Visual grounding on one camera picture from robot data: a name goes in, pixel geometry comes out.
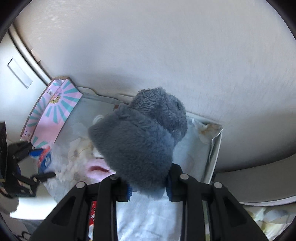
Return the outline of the red snack packet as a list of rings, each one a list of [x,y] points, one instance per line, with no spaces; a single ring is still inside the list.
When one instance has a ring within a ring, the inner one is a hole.
[[[88,228],[89,240],[93,240],[93,230],[94,230],[96,204],[97,204],[97,201],[92,201],[92,203],[91,203],[90,216],[89,216],[89,228]]]

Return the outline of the white door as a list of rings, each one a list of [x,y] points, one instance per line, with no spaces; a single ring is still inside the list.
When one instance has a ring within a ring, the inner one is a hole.
[[[11,25],[1,41],[0,118],[8,141],[20,140],[28,115],[50,81]]]

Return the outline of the grey sofa cushion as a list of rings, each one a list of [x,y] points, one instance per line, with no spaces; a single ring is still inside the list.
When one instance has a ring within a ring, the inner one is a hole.
[[[247,169],[218,173],[220,182],[243,205],[279,206],[295,202],[295,155]]]

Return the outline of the pink striped cardboard box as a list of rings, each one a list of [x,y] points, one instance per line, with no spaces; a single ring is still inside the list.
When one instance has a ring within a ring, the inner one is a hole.
[[[32,108],[21,132],[21,140],[36,149],[55,143],[82,93],[68,77],[53,79]]]

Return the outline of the light blue cloth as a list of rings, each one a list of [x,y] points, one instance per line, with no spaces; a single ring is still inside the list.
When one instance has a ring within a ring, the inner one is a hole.
[[[92,156],[87,129],[103,115],[116,108],[119,101],[98,95],[85,94],[79,100],[52,145],[50,169],[56,178],[45,186],[50,195],[60,201],[78,182],[92,184],[84,165]],[[187,134],[175,147],[173,162],[184,173],[200,182],[210,183],[221,144],[222,126],[192,113],[187,113]],[[182,204],[172,203],[164,195],[154,200],[137,192],[127,203],[117,204],[119,240],[179,240]]]

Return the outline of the pink fluffy slipper near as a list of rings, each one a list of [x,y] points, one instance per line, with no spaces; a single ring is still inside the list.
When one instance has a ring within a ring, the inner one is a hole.
[[[101,182],[105,178],[115,174],[104,159],[92,159],[85,166],[85,174],[88,178]]]

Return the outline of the grey fluffy slipper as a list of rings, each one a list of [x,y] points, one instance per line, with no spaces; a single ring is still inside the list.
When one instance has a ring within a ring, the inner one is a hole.
[[[176,145],[187,133],[182,102],[163,88],[143,89],[128,105],[93,124],[88,135],[118,177],[142,195],[161,199]]]

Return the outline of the floral yellow blanket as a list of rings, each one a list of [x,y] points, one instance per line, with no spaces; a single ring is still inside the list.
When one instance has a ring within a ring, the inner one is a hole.
[[[280,206],[243,206],[268,240],[276,239],[294,220],[295,203]]]

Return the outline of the red blue small carton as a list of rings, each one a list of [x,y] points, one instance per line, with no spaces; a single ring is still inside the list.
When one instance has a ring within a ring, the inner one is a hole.
[[[47,147],[46,149],[43,149],[43,152],[41,152],[38,161],[37,161],[37,167],[38,167],[38,173],[43,174],[48,169],[52,162],[52,156],[51,156],[51,148]]]

